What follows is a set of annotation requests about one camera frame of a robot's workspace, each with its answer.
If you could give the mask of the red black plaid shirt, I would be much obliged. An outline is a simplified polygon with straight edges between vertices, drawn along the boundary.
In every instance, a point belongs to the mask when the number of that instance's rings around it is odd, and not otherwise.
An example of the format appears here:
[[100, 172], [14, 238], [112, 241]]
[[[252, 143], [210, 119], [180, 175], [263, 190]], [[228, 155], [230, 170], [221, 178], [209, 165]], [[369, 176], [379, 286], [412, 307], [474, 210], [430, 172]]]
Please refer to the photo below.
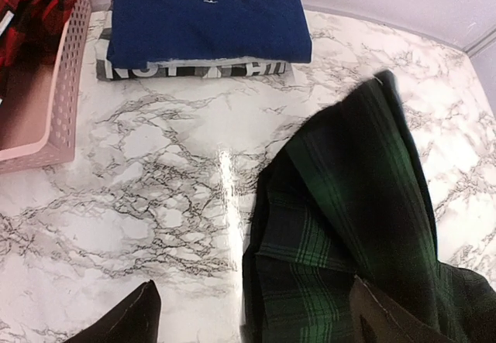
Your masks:
[[78, 0], [1, 0], [1, 98], [21, 58], [56, 61], [65, 23]]

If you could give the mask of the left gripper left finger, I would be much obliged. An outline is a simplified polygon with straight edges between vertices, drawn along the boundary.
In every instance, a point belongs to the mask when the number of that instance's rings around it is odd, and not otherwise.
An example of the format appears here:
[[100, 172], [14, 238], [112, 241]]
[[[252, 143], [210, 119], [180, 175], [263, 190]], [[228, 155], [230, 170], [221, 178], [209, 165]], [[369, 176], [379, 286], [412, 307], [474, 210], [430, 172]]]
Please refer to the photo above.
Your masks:
[[154, 281], [140, 284], [68, 343], [157, 343], [161, 298]]

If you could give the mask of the green plaid skirt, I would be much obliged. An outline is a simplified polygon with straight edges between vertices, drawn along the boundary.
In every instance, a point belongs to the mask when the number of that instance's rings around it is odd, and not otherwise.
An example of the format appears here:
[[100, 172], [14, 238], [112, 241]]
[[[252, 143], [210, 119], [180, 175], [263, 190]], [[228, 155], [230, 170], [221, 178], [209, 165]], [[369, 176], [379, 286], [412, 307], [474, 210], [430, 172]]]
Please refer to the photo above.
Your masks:
[[250, 342], [379, 337], [354, 318], [353, 284], [453, 342], [495, 340], [495, 292], [474, 271], [440, 262], [429, 189], [389, 70], [313, 115], [257, 182], [243, 293]]

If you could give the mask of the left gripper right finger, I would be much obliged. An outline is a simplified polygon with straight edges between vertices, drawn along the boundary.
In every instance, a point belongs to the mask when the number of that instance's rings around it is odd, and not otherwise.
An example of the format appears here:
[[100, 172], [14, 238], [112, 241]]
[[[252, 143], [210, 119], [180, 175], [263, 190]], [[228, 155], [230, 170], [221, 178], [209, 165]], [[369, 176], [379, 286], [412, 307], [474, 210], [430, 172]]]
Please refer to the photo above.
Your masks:
[[355, 342], [443, 343], [450, 340], [358, 276], [350, 291], [350, 311]]

